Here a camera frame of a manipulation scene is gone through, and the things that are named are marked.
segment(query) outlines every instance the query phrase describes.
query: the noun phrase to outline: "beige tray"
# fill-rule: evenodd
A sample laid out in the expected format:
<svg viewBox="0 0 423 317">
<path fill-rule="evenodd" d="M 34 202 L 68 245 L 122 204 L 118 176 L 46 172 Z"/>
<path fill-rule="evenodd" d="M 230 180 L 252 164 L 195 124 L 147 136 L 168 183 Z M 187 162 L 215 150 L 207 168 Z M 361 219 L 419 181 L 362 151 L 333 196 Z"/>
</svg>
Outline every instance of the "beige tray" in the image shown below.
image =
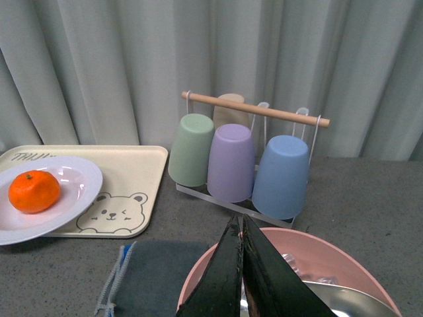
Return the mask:
<svg viewBox="0 0 423 317">
<path fill-rule="evenodd" d="M 168 152 L 158 146 L 24 145 L 0 156 L 0 172 L 16 165 L 71 155 L 93 161 L 103 175 L 94 202 L 77 218 L 46 236 L 79 238 L 129 238 L 143 232 L 151 218 Z M 113 210 L 116 220 L 107 221 Z"/>
</svg>

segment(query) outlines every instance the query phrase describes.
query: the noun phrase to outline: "stainless steel bowl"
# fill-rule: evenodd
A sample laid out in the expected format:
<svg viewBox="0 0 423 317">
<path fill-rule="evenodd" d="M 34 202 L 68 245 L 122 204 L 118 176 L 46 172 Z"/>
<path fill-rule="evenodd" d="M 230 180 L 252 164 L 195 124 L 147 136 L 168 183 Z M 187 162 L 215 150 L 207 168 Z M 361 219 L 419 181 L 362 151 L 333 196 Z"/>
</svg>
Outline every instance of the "stainless steel bowl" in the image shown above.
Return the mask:
<svg viewBox="0 0 423 317">
<path fill-rule="evenodd" d="M 304 282 L 338 317 L 399 317 L 385 303 L 356 289 Z M 248 304 L 243 289 L 240 317 L 248 317 Z"/>
</svg>

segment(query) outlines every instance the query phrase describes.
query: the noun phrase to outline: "bear face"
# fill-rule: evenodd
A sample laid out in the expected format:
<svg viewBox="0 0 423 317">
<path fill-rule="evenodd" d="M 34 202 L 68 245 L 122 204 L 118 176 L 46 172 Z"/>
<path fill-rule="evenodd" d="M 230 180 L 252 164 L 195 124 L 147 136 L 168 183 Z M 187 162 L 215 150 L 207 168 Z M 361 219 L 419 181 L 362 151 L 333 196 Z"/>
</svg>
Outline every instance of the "bear face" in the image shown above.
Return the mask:
<svg viewBox="0 0 423 317">
<path fill-rule="evenodd" d="M 80 232 L 117 233 L 120 230 L 131 233 L 145 221 L 143 204 L 148 200 L 144 193 L 131 196 L 111 196 L 99 193 L 93 204 L 77 219 Z"/>
</svg>

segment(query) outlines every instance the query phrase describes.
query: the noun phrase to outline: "towel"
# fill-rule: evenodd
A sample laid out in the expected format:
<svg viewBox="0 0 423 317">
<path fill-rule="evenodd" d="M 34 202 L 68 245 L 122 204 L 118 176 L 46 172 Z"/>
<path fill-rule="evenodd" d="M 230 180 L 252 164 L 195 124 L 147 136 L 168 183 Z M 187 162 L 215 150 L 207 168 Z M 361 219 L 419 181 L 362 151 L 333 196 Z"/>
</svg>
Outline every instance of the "towel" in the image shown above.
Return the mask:
<svg viewBox="0 0 423 317">
<path fill-rule="evenodd" d="M 121 246 L 94 316 L 175 316 L 185 279 L 207 249 L 202 242 L 160 240 Z"/>
</svg>

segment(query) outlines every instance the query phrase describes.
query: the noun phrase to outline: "orange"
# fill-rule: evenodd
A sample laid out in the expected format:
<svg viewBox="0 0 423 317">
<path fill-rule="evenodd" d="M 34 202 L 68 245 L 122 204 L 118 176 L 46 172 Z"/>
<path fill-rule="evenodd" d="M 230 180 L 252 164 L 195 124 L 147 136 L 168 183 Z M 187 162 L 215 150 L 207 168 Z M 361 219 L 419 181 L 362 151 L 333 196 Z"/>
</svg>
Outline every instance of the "orange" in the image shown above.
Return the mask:
<svg viewBox="0 0 423 317">
<path fill-rule="evenodd" d="M 19 174 L 9 187 L 9 201 L 23 213 L 39 213 L 60 196 L 60 184 L 49 172 L 30 170 Z"/>
</svg>

